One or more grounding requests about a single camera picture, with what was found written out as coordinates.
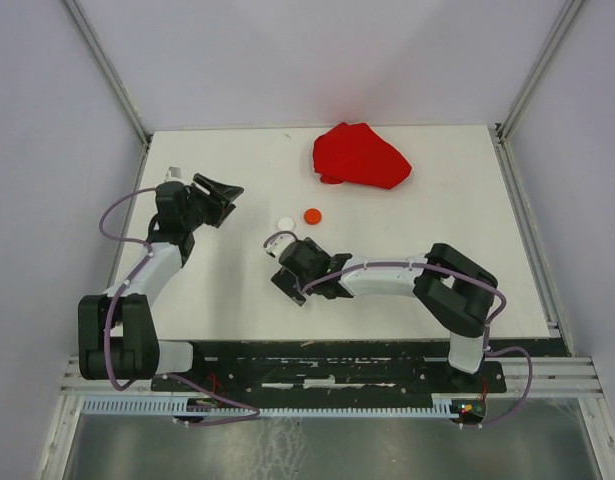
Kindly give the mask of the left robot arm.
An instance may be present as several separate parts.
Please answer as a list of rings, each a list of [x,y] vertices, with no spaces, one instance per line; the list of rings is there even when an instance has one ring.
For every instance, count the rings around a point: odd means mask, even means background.
[[[156,212],[146,237],[135,241],[139,259],[114,285],[78,304],[79,369],[83,378],[107,380],[118,391],[171,374],[196,390],[207,381],[207,364],[190,342],[159,340],[151,309],[189,260],[195,231],[220,227],[245,190],[195,174],[189,184],[168,179],[148,191]]]

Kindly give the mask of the orange earbud charging case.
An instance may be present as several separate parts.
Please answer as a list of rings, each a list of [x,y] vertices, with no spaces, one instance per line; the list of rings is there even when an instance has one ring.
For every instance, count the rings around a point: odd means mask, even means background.
[[[322,213],[317,208],[309,208],[304,212],[303,219],[308,225],[317,225],[322,221]]]

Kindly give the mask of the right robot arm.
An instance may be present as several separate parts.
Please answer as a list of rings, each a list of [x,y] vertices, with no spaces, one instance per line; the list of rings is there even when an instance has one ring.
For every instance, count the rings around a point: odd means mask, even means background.
[[[490,324],[506,298],[494,275],[452,246],[435,243],[421,256],[371,259],[330,255],[313,239],[285,230],[266,239],[263,248],[280,265],[271,282],[299,306],[312,295],[417,299],[450,333],[445,368],[450,386],[468,391],[481,381]]]

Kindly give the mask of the white earbud charging case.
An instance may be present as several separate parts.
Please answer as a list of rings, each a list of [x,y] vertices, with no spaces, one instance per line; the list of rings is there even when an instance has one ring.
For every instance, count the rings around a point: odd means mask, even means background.
[[[296,222],[293,218],[285,216],[277,221],[276,226],[279,231],[294,232],[296,229]]]

